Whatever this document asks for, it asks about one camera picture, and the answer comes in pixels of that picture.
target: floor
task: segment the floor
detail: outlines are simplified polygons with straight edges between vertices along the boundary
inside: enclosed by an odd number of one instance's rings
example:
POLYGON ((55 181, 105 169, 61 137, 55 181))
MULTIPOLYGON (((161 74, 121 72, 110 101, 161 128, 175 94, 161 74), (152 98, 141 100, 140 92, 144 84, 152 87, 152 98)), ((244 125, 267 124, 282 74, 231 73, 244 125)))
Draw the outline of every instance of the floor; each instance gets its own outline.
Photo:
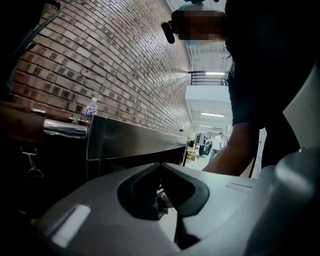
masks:
POLYGON ((195 161, 185 161, 185 167, 191 168, 191 169, 195 169, 198 171, 201 171, 203 168, 205 168, 207 166, 207 164, 209 163, 209 158, 210 158, 210 154, 209 155, 204 155, 204 157, 199 157, 199 158, 195 158, 195 161))

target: stainless steel counter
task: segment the stainless steel counter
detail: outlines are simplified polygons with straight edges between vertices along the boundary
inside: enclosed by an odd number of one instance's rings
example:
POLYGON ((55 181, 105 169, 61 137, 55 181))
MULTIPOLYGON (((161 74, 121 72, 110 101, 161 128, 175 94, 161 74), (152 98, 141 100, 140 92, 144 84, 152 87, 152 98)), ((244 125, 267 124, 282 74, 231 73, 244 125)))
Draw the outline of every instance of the stainless steel counter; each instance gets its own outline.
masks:
POLYGON ((89 129, 86 159, 133 157, 186 145, 186 137, 94 115, 89 129))

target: brick wall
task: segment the brick wall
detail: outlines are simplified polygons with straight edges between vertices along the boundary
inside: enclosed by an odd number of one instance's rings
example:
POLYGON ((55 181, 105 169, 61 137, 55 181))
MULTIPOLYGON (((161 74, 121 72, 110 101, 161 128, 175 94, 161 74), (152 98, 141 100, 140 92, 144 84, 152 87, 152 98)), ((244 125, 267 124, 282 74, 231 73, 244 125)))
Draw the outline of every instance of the brick wall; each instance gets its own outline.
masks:
MULTIPOLYGON (((162 0, 60 0, 62 11, 17 66, 13 102, 79 118, 92 97, 98 115, 192 134, 185 104, 189 58, 167 43, 162 0)), ((50 18, 49 9, 40 22, 50 18)))

